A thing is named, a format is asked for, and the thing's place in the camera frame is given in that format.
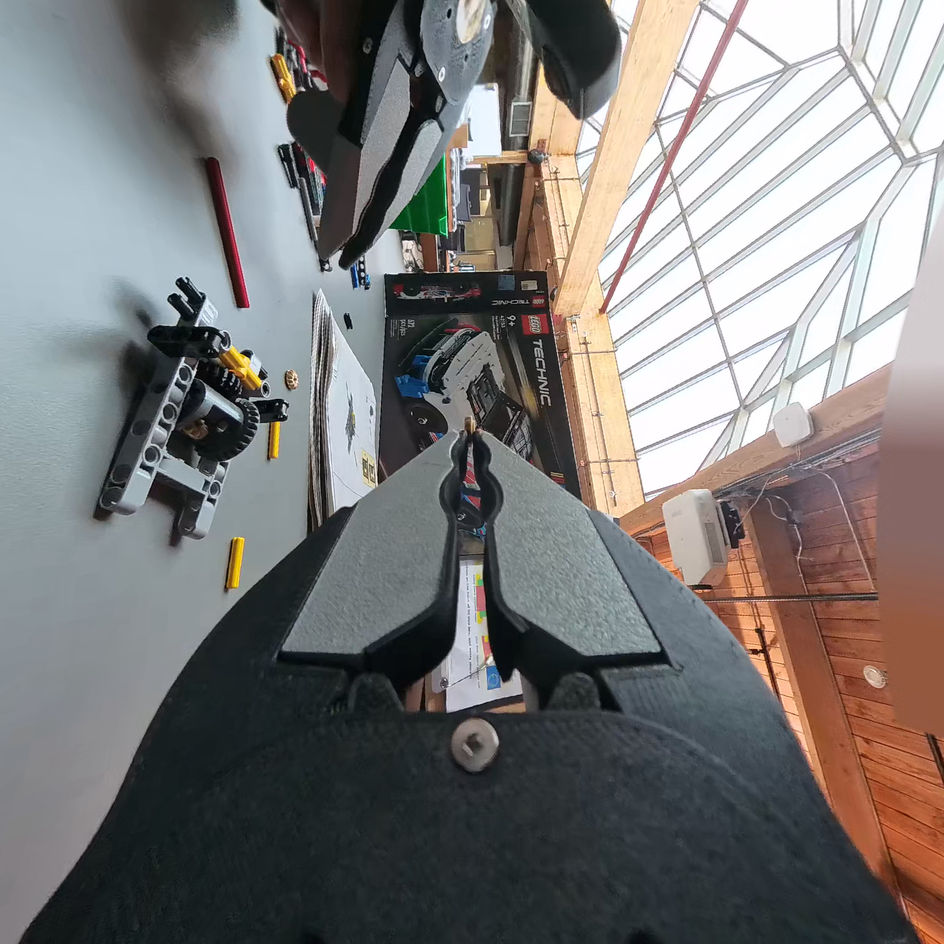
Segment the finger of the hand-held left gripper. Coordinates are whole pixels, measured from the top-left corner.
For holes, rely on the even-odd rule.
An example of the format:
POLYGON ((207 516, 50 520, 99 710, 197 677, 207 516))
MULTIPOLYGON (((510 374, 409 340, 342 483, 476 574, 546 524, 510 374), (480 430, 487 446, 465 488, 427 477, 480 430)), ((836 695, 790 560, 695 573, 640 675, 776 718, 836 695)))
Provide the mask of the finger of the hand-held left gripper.
POLYGON ((443 148, 443 129, 436 119, 408 121, 358 214, 353 235, 341 250, 341 267, 348 267, 364 256, 391 226, 421 189, 443 148))
POLYGON ((382 195, 381 178, 393 157, 410 111, 410 71, 392 68, 371 115, 365 115, 354 139, 340 129, 343 108, 329 91, 317 88, 319 134, 326 157, 316 159, 326 183, 320 214, 318 256, 326 261, 360 246, 372 247, 387 225, 392 198, 382 195))

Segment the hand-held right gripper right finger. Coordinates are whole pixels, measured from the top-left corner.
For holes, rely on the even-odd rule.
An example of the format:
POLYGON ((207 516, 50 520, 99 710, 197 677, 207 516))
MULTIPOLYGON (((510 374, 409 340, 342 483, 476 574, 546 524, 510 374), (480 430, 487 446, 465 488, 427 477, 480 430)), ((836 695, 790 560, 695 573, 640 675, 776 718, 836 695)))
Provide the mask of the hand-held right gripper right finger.
POLYGON ((662 665, 664 649, 597 527, 607 520, 487 432, 477 433, 477 477, 501 677, 554 685, 574 672, 662 665))

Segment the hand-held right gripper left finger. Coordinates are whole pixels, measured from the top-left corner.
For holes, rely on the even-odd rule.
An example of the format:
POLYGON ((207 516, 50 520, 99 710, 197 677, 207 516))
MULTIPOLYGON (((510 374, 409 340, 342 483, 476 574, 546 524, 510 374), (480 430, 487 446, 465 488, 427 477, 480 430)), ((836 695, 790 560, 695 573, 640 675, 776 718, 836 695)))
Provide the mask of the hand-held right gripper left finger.
POLYGON ((279 656, 409 687, 455 636, 468 433, 449 431, 350 510, 279 656))

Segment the pile of lego pieces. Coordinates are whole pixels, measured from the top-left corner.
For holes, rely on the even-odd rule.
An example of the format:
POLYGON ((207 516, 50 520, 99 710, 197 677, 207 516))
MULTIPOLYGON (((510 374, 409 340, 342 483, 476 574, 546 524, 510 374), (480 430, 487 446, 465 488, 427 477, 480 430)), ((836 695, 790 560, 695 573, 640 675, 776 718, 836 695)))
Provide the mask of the pile of lego pieces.
MULTIPOLYGON (((269 58, 271 72, 285 105, 303 90, 321 90, 322 77, 310 70, 299 46, 288 40, 284 30, 275 31, 275 53, 269 58)), ((319 227, 325 206, 326 176, 301 147, 298 140, 277 147, 277 154, 289 186, 299 194, 306 230, 320 271, 331 272, 330 259, 319 254, 319 227)))

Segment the grey lego frame assembly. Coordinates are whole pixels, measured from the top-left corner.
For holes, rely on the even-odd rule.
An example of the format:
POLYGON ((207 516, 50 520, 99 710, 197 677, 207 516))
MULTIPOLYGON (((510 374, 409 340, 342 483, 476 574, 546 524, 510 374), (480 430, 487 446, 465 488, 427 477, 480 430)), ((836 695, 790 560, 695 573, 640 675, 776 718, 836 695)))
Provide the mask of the grey lego frame assembly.
POLYGON ((218 311, 188 277, 168 297, 174 324, 156 324, 148 343, 157 356, 130 412, 103 482, 102 513, 131 515, 155 485, 179 495, 175 528, 207 536, 230 464, 264 425, 285 422, 289 403, 271 395, 268 372, 251 349, 232 344, 218 311))

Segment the red long lego axle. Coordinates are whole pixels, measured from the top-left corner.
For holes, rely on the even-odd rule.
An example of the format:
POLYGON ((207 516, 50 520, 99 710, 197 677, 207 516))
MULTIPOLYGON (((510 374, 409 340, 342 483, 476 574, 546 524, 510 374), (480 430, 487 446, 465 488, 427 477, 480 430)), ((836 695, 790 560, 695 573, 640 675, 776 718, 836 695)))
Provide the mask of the red long lego axle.
POLYGON ((203 166, 217 221, 224 260, 230 278, 233 299, 238 309, 247 310, 250 308, 249 295, 242 272, 239 247, 232 222, 230 203, 222 168, 219 160, 214 157, 204 158, 203 166))

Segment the white lego instruction booklet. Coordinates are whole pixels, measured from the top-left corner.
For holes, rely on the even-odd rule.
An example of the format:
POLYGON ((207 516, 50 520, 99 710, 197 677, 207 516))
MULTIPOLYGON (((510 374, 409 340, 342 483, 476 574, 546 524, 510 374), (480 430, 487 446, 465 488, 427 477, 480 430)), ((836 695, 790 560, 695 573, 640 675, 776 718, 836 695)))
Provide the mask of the white lego instruction booklet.
POLYGON ((324 292, 313 295, 309 520, 315 531, 379 484, 373 384, 338 327, 324 292))

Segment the black lego car box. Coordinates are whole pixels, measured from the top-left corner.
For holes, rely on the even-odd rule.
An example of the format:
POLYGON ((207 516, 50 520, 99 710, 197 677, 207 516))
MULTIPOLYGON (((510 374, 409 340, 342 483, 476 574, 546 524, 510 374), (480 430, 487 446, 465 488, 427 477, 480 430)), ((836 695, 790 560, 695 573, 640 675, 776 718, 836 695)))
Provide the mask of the black lego car box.
POLYGON ((386 275, 384 305, 385 478, 472 418, 581 497, 544 273, 386 275))

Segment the person's left hand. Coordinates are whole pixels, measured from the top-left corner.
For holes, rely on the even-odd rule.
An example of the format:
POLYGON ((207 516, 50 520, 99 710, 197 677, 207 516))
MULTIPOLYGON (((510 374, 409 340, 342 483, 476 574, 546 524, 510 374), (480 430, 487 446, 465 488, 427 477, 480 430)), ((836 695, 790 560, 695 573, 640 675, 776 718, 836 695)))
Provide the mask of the person's left hand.
POLYGON ((277 1, 277 17, 288 37, 324 76, 341 103, 356 87, 362 1, 277 1))

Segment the green plastic bin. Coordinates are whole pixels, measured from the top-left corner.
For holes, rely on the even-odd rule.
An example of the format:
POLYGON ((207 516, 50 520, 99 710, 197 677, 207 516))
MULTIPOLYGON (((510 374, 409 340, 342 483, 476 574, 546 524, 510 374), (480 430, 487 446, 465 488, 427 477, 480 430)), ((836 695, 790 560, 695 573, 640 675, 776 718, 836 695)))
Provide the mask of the green plastic bin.
POLYGON ((445 237, 450 232, 450 200, 451 181, 446 170, 445 157, 442 157, 389 228, 445 237))

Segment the red ceiling pipe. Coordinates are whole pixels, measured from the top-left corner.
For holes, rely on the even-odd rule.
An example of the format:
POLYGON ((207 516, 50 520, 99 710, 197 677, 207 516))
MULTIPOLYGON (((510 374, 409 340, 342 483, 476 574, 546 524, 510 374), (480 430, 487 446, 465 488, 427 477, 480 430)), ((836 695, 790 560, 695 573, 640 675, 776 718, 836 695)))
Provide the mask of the red ceiling pipe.
POLYGON ((655 183, 653 184, 652 190, 649 194, 647 203, 643 207, 643 210, 640 214, 640 217, 635 226, 635 229, 632 232, 631 239, 625 248, 623 257, 619 263, 619 266, 615 274, 613 275, 613 279, 611 281, 609 288, 607 289, 607 293, 604 296, 604 300, 599 308, 599 313, 601 314, 609 313, 609 308, 610 308, 611 302, 613 301, 613 297, 620 286, 620 282, 622 280, 624 272, 631 260, 631 256, 633 255, 643 235, 643 232, 648 223, 648 220, 650 219, 650 216, 652 212, 654 211, 655 206, 658 203, 658 200, 665 187, 665 184, 670 175, 670 172, 673 169, 673 164, 675 160, 677 159, 679 149, 681 148, 681 145, 684 143, 687 135, 689 134, 695 122, 699 109, 702 106, 702 102, 704 101, 707 91, 710 88, 712 80, 714 79, 715 73, 724 58, 727 48, 729 47, 732 41, 732 38, 738 29, 740 20, 748 5, 749 5, 749 1, 737 1, 733 8, 733 11, 731 12, 731 15, 728 17, 726 21, 725 28, 717 42, 713 55, 711 59, 709 60, 709 63, 704 72, 704 75, 702 76, 702 80, 696 89, 695 95, 687 109, 687 112, 685 112, 684 118, 678 130, 678 134, 673 140, 671 148, 669 148, 669 150, 667 151, 667 154, 663 161, 663 165, 659 171, 657 178, 655 179, 655 183))

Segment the white square access point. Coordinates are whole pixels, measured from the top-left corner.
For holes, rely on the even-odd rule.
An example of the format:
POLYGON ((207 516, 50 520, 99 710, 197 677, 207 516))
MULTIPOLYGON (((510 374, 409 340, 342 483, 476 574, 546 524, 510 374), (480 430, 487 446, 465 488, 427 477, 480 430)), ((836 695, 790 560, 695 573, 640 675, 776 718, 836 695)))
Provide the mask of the white square access point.
POLYGON ((809 409, 799 402, 789 402, 774 412, 771 428, 779 447, 784 449, 806 442, 816 431, 809 409))

